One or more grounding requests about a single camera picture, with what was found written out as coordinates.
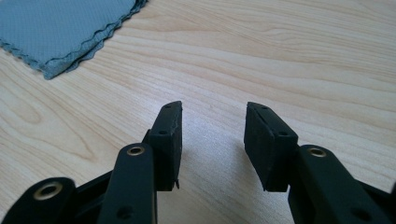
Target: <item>light wood surface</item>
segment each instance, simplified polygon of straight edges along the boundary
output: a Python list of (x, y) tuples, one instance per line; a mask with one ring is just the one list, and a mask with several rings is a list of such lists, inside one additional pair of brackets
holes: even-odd
[(396, 180), (396, 2), (151, 0), (92, 60), (51, 81), (0, 50), (0, 218), (34, 183), (79, 186), (183, 102), (180, 190), (159, 223), (292, 223), (244, 151), (246, 104), (357, 179)]

